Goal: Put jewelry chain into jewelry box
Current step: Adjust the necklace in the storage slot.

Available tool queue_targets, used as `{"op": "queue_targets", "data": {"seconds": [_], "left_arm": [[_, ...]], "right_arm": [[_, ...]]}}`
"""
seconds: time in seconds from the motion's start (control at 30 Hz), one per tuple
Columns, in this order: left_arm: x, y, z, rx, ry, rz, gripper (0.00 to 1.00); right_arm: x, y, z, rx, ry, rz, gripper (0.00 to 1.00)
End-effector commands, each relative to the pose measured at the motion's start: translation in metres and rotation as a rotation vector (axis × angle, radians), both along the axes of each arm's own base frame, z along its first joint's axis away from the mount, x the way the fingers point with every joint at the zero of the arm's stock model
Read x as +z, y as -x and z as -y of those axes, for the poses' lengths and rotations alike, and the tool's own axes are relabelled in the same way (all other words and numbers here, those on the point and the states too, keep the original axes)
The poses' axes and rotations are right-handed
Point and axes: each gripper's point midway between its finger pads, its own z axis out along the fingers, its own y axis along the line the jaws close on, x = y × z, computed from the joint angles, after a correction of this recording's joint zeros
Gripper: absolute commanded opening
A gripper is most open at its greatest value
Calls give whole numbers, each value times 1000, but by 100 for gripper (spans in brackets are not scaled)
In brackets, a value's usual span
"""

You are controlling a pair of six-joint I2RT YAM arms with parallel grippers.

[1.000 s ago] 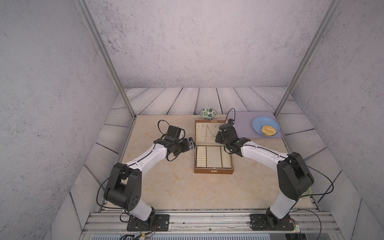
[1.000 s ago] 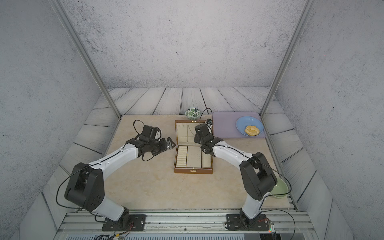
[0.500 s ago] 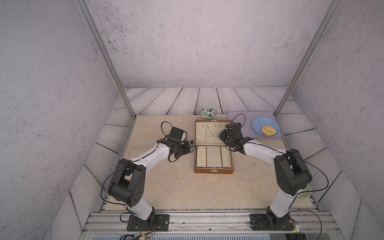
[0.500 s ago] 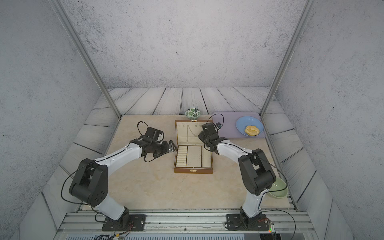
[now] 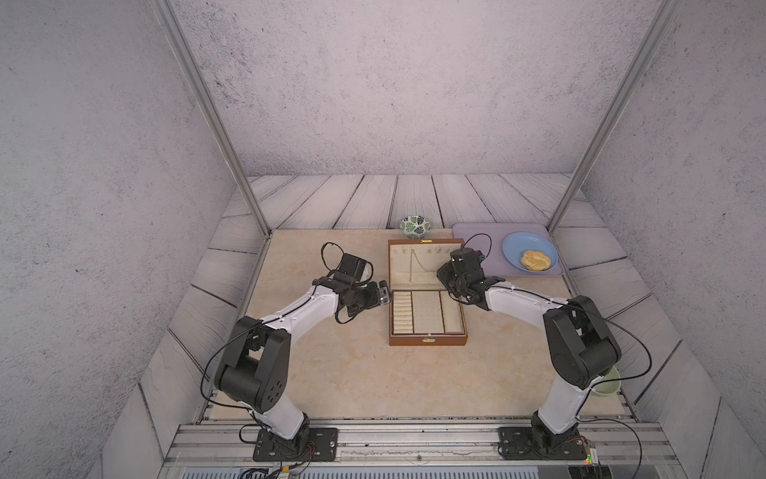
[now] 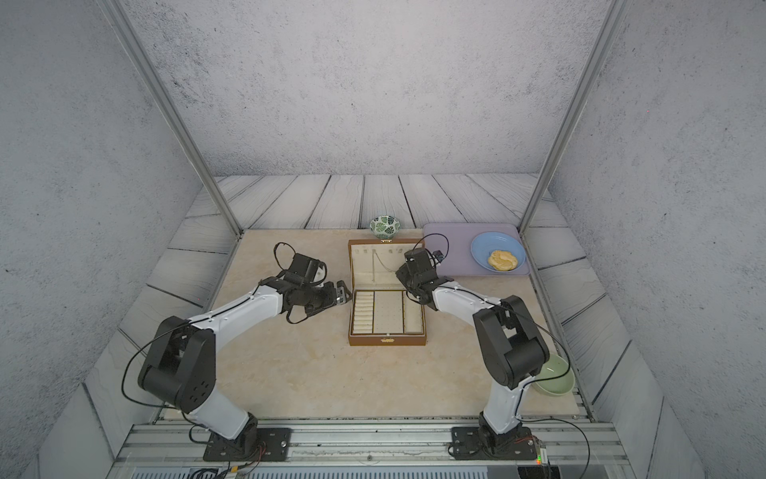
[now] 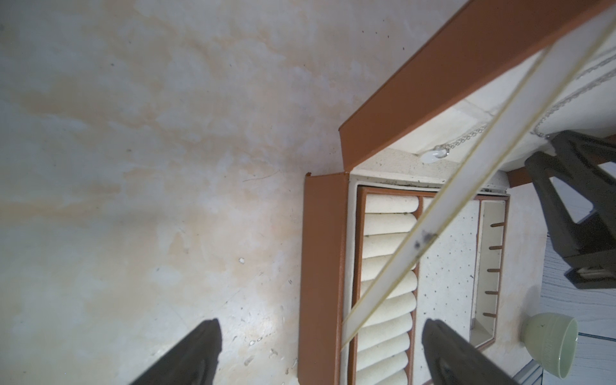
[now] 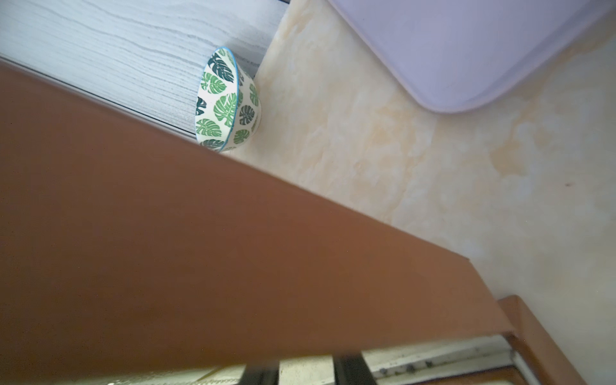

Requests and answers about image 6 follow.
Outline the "brown jewelry box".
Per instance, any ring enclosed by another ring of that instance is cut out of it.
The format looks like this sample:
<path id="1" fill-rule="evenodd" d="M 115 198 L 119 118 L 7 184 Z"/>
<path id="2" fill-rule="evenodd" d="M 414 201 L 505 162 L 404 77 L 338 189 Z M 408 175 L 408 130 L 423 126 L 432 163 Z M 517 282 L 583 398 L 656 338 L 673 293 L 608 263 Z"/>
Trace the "brown jewelry box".
<path id="1" fill-rule="evenodd" d="M 408 297 L 395 273 L 416 239 L 348 242 L 353 298 L 348 341 L 352 346 L 424 346 L 425 309 Z"/>

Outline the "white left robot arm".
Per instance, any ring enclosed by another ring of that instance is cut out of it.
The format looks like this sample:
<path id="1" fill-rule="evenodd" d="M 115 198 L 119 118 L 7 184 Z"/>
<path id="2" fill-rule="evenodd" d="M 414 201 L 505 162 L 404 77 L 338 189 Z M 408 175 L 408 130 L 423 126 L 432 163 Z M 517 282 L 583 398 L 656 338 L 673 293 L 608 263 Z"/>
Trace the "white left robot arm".
<path id="1" fill-rule="evenodd" d="M 294 307 L 313 317 L 351 300 L 344 281 L 329 281 L 327 266 L 296 253 L 290 266 L 259 281 L 253 291 L 208 313 L 161 322 L 148 344 L 138 385 L 179 409 L 217 437 L 235 441 L 257 427 L 255 417 L 217 388 L 217 355 L 228 343 L 260 323 Z"/>

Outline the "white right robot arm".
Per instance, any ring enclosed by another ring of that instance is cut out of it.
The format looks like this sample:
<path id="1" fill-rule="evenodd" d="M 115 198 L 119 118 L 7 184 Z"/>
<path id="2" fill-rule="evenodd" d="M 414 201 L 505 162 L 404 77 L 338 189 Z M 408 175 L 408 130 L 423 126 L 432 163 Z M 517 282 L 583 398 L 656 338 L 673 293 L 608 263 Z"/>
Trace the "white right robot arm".
<path id="1" fill-rule="evenodd" d="M 426 249 L 411 249 L 396 277 L 406 293 L 423 307 L 447 313 L 472 325 L 484 365 L 492 377 L 480 428 L 493 438 L 516 433 L 522 426 L 519 409 L 524 392 L 551 358 L 538 323 L 520 298 L 485 297 L 440 277 Z"/>

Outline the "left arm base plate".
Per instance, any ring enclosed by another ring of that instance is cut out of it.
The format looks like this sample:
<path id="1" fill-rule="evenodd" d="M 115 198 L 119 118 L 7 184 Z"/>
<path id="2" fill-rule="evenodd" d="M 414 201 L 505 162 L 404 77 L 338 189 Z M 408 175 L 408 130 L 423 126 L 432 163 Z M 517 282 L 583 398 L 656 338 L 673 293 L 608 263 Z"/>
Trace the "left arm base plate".
<path id="1" fill-rule="evenodd" d="M 236 439 L 212 433 L 203 453 L 205 462 L 284 462 L 292 435 L 291 428 L 245 429 Z"/>

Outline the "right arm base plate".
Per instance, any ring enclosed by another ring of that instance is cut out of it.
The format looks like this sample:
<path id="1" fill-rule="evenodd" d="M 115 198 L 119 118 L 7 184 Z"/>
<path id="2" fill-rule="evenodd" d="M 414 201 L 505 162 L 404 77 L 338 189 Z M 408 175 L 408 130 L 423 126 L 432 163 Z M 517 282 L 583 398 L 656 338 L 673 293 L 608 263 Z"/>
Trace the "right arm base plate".
<path id="1" fill-rule="evenodd" d="M 535 461 L 541 458 L 538 438 L 519 425 L 505 434 L 488 426 L 453 427 L 448 454 L 456 460 Z"/>

